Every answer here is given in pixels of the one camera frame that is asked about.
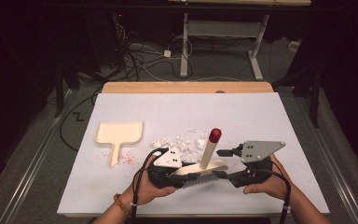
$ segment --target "white tabletop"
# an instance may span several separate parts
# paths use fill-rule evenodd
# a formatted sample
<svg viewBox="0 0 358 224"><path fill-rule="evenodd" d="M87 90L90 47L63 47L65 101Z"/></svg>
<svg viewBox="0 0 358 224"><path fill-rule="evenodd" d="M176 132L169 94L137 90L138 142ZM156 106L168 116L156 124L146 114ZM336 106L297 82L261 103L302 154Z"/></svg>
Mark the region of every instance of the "white tabletop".
<svg viewBox="0 0 358 224"><path fill-rule="evenodd" d="M100 122L142 121L142 140L121 149L117 165L109 166L110 147L95 142ZM121 193L153 149L151 142L180 136L195 141L220 128L217 149L237 147L245 140L283 141L275 155L292 180L322 213L328 213L318 183L283 108L278 93L101 93L68 179L59 214L100 215ZM244 169L240 158L224 158L228 173ZM266 194L244 195L227 180L218 180L139 206L139 217L260 216L280 214L282 201Z"/></svg>

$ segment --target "standing desk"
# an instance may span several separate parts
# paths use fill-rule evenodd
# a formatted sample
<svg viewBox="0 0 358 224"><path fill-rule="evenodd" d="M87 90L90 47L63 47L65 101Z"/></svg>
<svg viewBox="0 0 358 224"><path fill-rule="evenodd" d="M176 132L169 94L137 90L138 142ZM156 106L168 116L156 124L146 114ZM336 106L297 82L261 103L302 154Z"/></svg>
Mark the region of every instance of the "standing desk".
<svg viewBox="0 0 358 224"><path fill-rule="evenodd" d="M110 146L94 141L99 122L144 122L142 140L123 147L119 164L110 167ZM217 149L233 148L244 140L284 141L275 155L291 179L323 213L328 213L318 183L282 106L266 82L111 82L98 96L89 126L76 156L58 214L97 217L116 192L122 192L160 137L194 139L218 127ZM240 158L226 160L228 172L243 170ZM243 195L227 180L179 189L138 207L138 217L271 217L282 201L266 194Z"/></svg>
<svg viewBox="0 0 358 224"><path fill-rule="evenodd" d="M309 6L310 0L187 0L185 4L243 4L243 5L265 5L265 6ZM188 36L189 35L212 35L212 36L234 36L234 37L255 37L253 50L248 51L248 57L255 79L263 80L260 67L257 62L257 52L266 31L269 15L264 15L261 22L239 22L239 21L194 21L188 19L188 13L184 17L183 48L181 58L181 77L187 77L188 65Z"/></svg>

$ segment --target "red ball tip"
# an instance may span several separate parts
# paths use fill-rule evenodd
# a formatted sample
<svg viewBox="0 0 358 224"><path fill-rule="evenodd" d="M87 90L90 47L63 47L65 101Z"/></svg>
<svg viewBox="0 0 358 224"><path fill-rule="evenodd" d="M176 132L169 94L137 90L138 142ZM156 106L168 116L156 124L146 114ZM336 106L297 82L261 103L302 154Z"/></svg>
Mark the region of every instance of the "red ball tip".
<svg viewBox="0 0 358 224"><path fill-rule="evenodd" d="M222 131L220 129L212 129L211 134L209 135L209 141L212 143L217 143L222 136Z"/></svg>

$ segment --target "gray carpet floor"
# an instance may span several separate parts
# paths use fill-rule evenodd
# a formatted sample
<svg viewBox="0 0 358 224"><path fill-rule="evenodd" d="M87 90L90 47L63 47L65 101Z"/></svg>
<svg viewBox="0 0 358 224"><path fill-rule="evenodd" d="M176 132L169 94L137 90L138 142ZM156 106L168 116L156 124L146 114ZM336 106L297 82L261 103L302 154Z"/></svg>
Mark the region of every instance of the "gray carpet floor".
<svg viewBox="0 0 358 224"><path fill-rule="evenodd" d="M192 76L186 81L254 81L246 57L246 50L251 49L254 42L248 39L241 42L234 41L237 40L214 40L213 50L210 44L194 44L192 56L189 58ZM285 76L295 56L287 49L289 43L287 39L273 44L263 43L257 60L266 81L276 81ZM160 53L166 49L153 42L139 42L132 48ZM145 62L159 57L150 53L138 53L142 55L142 60ZM174 54L173 57L180 57L180 53ZM172 59L143 63L143 70L138 74L138 78L140 81L183 81L172 74L173 69L178 76L179 65L178 60ZM112 71L107 66L103 69L104 74ZM121 77L123 78L120 81L136 79L136 75L128 78L124 72L112 79ZM56 112L54 92L49 96L49 104L29 125L27 134L22 138L7 167L0 175L0 223L89 223L91 221L91 217L74 218L57 215L58 205L76 158L76 152L71 147L79 148L93 108L92 95L101 88L100 83L83 74L79 74L79 80L80 89L67 92L65 109L60 118L54 118ZM287 87L278 88L276 91L281 96L296 136L329 206L331 213L327 216L333 223L358 223L358 159L330 111L323 90L318 112L319 129L315 129L308 118L308 97L296 98L291 93L291 88ZM270 222L278 223L278 220L277 217L272 217ZM234 218L219 221L220 223L247 223L245 219ZM150 223L150 220L140 219L137 223ZM288 217L286 223L294 223L294 221Z"/></svg>

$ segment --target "dark curtain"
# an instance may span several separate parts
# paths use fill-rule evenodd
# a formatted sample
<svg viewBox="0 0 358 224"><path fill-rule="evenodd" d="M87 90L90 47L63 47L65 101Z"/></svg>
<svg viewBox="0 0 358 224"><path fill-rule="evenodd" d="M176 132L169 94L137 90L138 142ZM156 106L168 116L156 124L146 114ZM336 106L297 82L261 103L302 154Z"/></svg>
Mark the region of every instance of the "dark curtain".
<svg viewBox="0 0 358 224"><path fill-rule="evenodd" d="M0 1L0 172L54 85L39 12L29 2Z"/></svg>
<svg viewBox="0 0 358 224"><path fill-rule="evenodd" d="M321 7L339 7L340 13L317 13L312 17L300 48L287 73L295 77L296 96L312 89L315 75L331 108L358 156L358 0L312 2Z"/></svg>

